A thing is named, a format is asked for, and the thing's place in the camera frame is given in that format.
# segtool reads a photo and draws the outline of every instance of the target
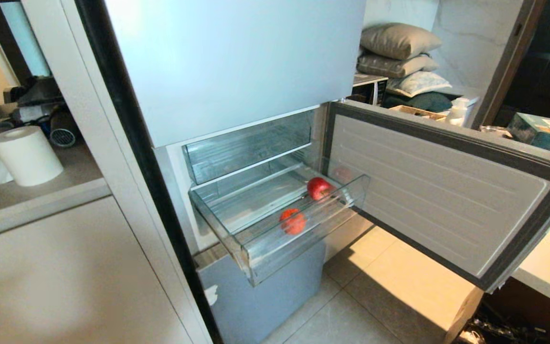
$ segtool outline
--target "green box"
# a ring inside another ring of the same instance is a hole
[[[550,151],[550,118],[517,112],[508,131],[517,141]]]

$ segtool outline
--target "tile floor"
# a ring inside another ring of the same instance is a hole
[[[473,289],[373,227],[324,265],[319,292],[262,344],[441,344]]]

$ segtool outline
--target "apple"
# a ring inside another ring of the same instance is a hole
[[[298,235],[302,233],[307,224],[305,215],[300,213],[300,210],[296,208],[284,210],[279,216],[279,222],[281,222],[281,229],[289,235]]]
[[[307,191],[309,196],[317,201],[332,191],[332,185],[324,178],[315,177],[307,183]]]

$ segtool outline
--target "paper towel roll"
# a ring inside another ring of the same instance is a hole
[[[59,158],[37,126],[0,133],[0,159],[20,186],[45,183],[63,172]]]

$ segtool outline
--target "refrigerator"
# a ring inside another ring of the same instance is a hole
[[[214,338],[283,323],[354,216],[486,292],[550,228],[550,152],[344,100],[363,0],[76,4]]]

